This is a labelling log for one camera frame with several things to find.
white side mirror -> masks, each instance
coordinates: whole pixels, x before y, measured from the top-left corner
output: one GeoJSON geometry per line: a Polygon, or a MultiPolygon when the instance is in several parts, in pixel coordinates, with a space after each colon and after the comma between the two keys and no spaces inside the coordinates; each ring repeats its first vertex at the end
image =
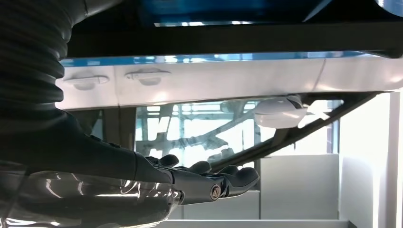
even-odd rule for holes
{"type": "Polygon", "coordinates": [[[297,96],[274,97],[261,101],[254,110],[256,124],[268,128],[292,128],[307,115],[297,96]]]}

white wall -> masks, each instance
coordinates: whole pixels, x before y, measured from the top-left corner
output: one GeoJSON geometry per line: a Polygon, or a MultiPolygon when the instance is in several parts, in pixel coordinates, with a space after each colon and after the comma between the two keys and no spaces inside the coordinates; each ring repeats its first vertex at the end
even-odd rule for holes
{"type": "Polygon", "coordinates": [[[337,219],[337,154],[261,159],[262,219],[337,219]]]}
{"type": "Polygon", "coordinates": [[[399,103],[391,96],[341,118],[340,217],[359,228],[395,227],[399,103]]]}
{"type": "Polygon", "coordinates": [[[158,228],[348,228],[340,220],[184,220],[165,221],[158,228]]]}
{"type": "Polygon", "coordinates": [[[337,154],[261,159],[261,191],[177,208],[169,219],[337,219],[337,154]]]}
{"type": "Polygon", "coordinates": [[[403,90],[400,92],[396,227],[403,227],[403,90]]]}

metal bolt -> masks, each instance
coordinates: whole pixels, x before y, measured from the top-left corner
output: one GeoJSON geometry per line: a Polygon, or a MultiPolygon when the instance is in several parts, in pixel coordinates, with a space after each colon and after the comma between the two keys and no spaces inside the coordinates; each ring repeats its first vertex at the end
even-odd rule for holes
{"type": "Polygon", "coordinates": [[[218,199],[218,197],[220,197],[220,195],[221,195],[221,187],[219,185],[215,184],[211,188],[210,197],[212,200],[216,200],[216,199],[218,199]]]}

white car body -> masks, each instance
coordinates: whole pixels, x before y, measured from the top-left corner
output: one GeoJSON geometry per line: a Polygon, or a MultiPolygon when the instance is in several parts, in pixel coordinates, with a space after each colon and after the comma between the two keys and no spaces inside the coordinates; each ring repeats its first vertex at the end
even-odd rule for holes
{"type": "Polygon", "coordinates": [[[66,67],[61,109],[403,87],[403,59],[307,58],[66,67]]]}

car window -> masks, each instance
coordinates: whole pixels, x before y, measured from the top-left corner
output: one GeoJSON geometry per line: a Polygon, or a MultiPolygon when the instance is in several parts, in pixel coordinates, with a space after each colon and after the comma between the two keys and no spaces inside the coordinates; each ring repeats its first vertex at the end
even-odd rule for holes
{"type": "MultiPolygon", "coordinates": [[[[265,99],[241,99],[137,108],[135,150],[160,158],[176,155],[180,164],[217,162],[273,137],[276,129],[259,127],[256,105],[265,99]]],[[[341,101],[318,100],[308,107],[298,127],[338,107],[341,101]]],[[[337,124],[331,124],[272,155],[324,154],[337,151],[337,124]]]]}

